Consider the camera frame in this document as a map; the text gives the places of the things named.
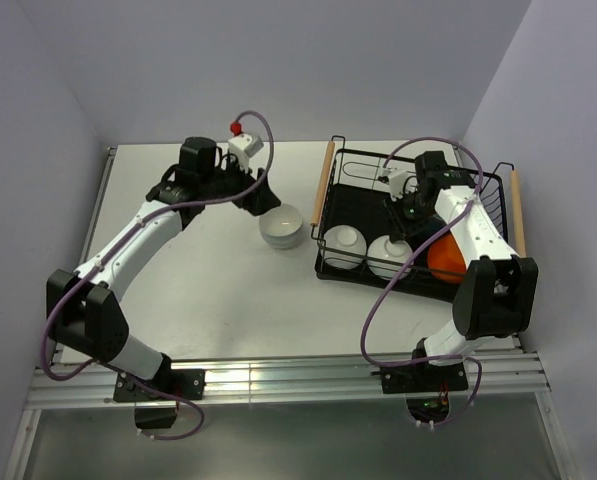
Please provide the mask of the orange bowl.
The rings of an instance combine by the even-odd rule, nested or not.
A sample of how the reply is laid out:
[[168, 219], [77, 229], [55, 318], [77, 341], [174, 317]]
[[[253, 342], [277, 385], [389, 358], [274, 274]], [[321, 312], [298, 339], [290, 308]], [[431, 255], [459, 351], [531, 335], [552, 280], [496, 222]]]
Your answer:
[[436, 279], [449, 284], [460, 284], [467, 270], [451, 233], [442, 236], [429, 247], [427, 264]]

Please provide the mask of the single white bowl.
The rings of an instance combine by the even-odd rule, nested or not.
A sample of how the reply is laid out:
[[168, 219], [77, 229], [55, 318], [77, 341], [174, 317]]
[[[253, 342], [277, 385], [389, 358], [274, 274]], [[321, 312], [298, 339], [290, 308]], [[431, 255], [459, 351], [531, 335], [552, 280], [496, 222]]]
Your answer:
[[341, 270], [352, 270], [361, 265], [367, 252], [362, 233], [349, 225], [337, 225], [324, 234], [324, 262]]

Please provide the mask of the blue ceramic bowl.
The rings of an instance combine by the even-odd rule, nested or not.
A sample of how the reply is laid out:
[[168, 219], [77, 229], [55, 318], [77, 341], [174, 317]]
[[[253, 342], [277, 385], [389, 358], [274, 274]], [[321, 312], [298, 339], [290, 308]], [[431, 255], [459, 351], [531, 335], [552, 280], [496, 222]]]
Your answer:
[[429, 218], [422, 228], [423, 240], [433, 237], [445, 227], [446, 223], [442, 219], [436, 217]]

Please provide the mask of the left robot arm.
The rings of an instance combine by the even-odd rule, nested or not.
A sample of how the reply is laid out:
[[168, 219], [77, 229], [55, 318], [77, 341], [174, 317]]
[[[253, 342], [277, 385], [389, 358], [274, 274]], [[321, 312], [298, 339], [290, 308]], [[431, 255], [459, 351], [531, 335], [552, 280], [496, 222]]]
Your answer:
[[46, 339], [137, 379], [150, 399], [176, 390], [171, 359], [133, 336], [120, 302], [136, 276], [207, 206], [231, 203], [252, 216], [279, 206], [265, 169], [251, 159], [270, 148], [258, 135], [239, 133], [221, 149], [189, 137], [177, 163], [147, 193], [132, 220], [75, 271], [56, 270], [46, 285]]

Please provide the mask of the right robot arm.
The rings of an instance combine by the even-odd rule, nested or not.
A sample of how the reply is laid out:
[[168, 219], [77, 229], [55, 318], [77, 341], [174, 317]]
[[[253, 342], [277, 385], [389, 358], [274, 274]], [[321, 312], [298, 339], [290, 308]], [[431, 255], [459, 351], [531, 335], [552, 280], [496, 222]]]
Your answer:
[[392, 221], [406, 238], [427, 218], [439, 217], [449, 227], [466, 266], [451, 319], [423, 340], [425, 356], [410, 368], [413, 383], [430, 390], [444, 379], [445, 366], [463, 361], [495, 338], [528, 328], [538, 266], [520, 256], [494, 225], [480, 199], [481, 171], [451, 167], [441, 151], [417, 156], [414, 168], [413, 187], [406, 186], [405, 173], [383, 168]]

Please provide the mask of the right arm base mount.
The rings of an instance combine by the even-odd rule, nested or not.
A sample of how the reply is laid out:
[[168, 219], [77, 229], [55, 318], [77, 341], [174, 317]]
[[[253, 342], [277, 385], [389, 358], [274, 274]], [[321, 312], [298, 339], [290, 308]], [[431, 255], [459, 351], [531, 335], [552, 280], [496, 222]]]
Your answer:
[[380, 376], [382, 392], [386, 395], [423, 394], [421, 398], [406, 399], [409, 413], [422, 422], [445, 420], [450, 411], [449, 394], [467, 391], [469, 387], [462, 364], [381, 367], [374, 375]]

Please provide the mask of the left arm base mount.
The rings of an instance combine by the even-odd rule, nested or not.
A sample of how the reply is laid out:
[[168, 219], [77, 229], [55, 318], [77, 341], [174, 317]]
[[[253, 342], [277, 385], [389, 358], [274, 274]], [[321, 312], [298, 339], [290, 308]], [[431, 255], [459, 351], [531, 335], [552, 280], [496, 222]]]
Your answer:
[[161, 385], [154, 381], [136, 380], [126, 373], [119, 374], [113, 401], [134, 404], [134, 423], [143, 430], [157, 433], [171, 428], [178, 417], [182, 399], [197, 401], [203, 398], [205, 371], [203, 369], [173, 370]]

